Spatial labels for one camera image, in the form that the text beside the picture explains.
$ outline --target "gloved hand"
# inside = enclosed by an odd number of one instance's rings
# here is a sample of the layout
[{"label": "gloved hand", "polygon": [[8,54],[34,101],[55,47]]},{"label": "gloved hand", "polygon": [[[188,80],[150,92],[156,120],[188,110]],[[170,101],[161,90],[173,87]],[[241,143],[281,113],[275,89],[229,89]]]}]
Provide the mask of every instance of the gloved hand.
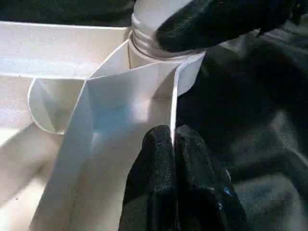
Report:
[{"label": "gloved hand", "polygon": [[120,231],[246,231],[243,207],[226,170],[197,132],[150,130],[127,179]]},{"label": "gloved hand", "polygon": [[164,50],[211,47],[254,29],[268,32],[288,18],[299,23],[308,0],[192,0],[167,19],[156,33]]}]

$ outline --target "white bottle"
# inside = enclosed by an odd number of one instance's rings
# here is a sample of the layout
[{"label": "white bottle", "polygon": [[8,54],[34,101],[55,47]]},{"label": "white bottle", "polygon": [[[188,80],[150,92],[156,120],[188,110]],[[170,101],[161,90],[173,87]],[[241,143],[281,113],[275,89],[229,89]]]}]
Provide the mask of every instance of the white bottle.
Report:
[{"label": "white bottle", "polygon": [[137,0],[132,15],[132,40],[145,55],[158,59],[178,59],[190,51],[163,51],[155,39],[157,29],[192,0]]}]

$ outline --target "black glove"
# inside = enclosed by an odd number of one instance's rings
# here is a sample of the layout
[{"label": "black glove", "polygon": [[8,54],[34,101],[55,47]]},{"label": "black glove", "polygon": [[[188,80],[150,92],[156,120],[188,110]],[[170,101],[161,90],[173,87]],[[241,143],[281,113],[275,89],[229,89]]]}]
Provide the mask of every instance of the black glove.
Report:
[{"label": "black glove", "polygon": [[211,47],[251,30],[298,23],[308,0],[192,0],[160,26],[156,37],[170,52]]},{"label": "black glove", "polygon": [[226,170],[199,134],[176,131],[176,153],[167,126],[144,137],[124,195],[120,231],[245,231],[244,210]]}]

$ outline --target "black fabric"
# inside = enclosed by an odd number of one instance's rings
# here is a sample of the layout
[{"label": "black fabric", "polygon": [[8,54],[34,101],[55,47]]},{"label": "black fabric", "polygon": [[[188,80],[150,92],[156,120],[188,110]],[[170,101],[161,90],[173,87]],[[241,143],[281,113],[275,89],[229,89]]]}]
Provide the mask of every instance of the black fabric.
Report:
[{"label": "black fabric", "polygon": [[308,39],[275,30],[230,44],[207,51],[177,126],[195,129],[230,172],[250,230],[306,231]]},{"label": "black fabric", "polygon": [[176,173],[170,130],[147,132],[126,183],[120,231],[167,231],[176,226]]},{"label": "black fabric", "polygon": [[129,26],[135,0],[1,0],[0,20]]}]

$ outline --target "bottle neck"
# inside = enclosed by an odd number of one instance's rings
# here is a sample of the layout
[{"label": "bottle neck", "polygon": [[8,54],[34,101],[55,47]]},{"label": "bottle neck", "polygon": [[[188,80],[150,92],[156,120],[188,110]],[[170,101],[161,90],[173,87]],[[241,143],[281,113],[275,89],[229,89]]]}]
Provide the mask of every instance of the bottle neck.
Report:
[{"label": "bottle neck", "polygon": [[132,42],[136,49],[146,56],[160,60],[183,59],[193,53],[193,51],[167,52],[160,48],[155,31],[142,24],[135,14],[132,14]]}]

